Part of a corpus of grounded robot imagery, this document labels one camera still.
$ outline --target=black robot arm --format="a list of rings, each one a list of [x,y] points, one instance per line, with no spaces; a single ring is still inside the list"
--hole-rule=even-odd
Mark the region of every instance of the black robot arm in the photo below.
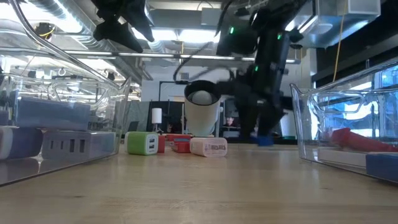
[[[237,54],[257,50],[254,64],[243,76],[217,84],[221,94],[235,97],[242,138],[250,136],[257,119],[258,136],[268,136],[285,115],[284,110],[293,109],[292,98],[283,96],[280,85],[283,74],[287,73],[285,66],[289,47],[303,36],[297,28],[292,31],[285,31],[285,28],[307,1],[296,0],[284,4],[280,1],[269,1],[267,6],[253,13],[248,27],[242,29],[243,34],[232,33],[224,42],[220,42],[223,49]],[[239,45],[245,36],[247,38],[244,46],[250,49]]]

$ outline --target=red box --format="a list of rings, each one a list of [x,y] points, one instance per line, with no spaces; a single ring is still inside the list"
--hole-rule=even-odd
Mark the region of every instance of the red box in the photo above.
[[[164,153],[166,136],[163,135],[159,136],[159,141],[157,144],[158,144],[157,153]]]
[[[188,134],[168,134],[166,135],[166,141],[173,141],[173,142],[189,142],[191,140],[191,135]]]
[[[189,142],[175,142],[172,149],[177,153],[191,153]]]

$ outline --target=red object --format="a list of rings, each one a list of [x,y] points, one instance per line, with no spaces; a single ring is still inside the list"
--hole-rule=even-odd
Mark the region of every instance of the red object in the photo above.
[[[331,135],[331,140],[341,147],[349,147],[362,152],[398,152],[398,148],[352,133],[350,128],[334,131]]]
[[[159,136],[157,153],[164,153],[166,136]]]
[[[166,135],[166,141],[179,141],[179,140],[191,140],[191,135],[188,134],[168,134]]]
[[[175,142],[172,149],[177,153],[191,153],[189,142]]]

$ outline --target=clear plastic bin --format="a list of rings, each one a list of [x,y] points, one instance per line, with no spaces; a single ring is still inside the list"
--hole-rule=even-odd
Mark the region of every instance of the clear plastic bin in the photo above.
[[[306,93],[291,87],[302,159],[398,182],[398,58]]]
[[[0,3],[0,185],[116,154],[130,88],[37,36],[16,2]]]

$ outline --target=ceiling light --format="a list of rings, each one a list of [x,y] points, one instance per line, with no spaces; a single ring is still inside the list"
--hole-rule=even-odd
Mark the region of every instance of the ceiling light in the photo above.
[[[146,40],[144,35],[138,32],[135,28],[132,28],[132,32],[137,39]],[[155,40],[177,40],[177,35],[173,30],[169,29],[152,29],[152,35]]]
[[[287,24],[285,30],[292,31],[294,29],[294,25],[295,25],[294,21],[290,22],[289,24]]]
[[[177,35],[173,30],[152,30],[155,40],[177,40]]]
[[[215,30],[183,30],[178,39],[188,43],[205,43],[212,41],[218,43],[220,34],[215,37]]]

